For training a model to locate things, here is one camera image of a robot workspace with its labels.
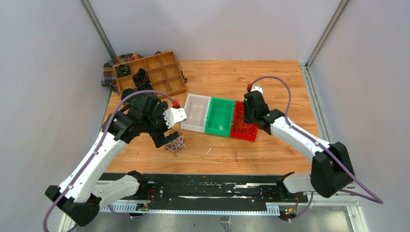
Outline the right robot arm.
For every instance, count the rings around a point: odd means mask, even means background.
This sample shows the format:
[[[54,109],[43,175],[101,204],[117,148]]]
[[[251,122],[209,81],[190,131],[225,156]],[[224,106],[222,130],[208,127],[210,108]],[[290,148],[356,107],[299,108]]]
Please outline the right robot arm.
[[[354,171],[344,144],[317,138],[294,124],[280,110],[270,110],[260,91],[246,93],[242,104],[244,122],[280,138],[311,163],[309,172],[290,172],[276,181],[280,200],[287,202],[296,193],[308,191],[329,198],[353,181]]]

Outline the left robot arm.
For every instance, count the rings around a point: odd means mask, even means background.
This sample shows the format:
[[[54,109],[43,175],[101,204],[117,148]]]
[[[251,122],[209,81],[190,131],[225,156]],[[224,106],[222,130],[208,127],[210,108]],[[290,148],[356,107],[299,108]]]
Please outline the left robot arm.
[[[147,179],[137,171],[101,187],[97,182],[113,159],[136,137],[148,134],[160,148],[178,137],[176,132],[165,135],[177,123],[187,119],[179,102],[157,90],[142,90],[129,94],[115,107],[103,123],[98,137],[74,171],[59,185],[50,185],[45,195],[52,205],[43,219],[48,231],[48,219],[59,208],[76,226],[88,225],[98,213],[117,200],[133,196],[147,198]]]

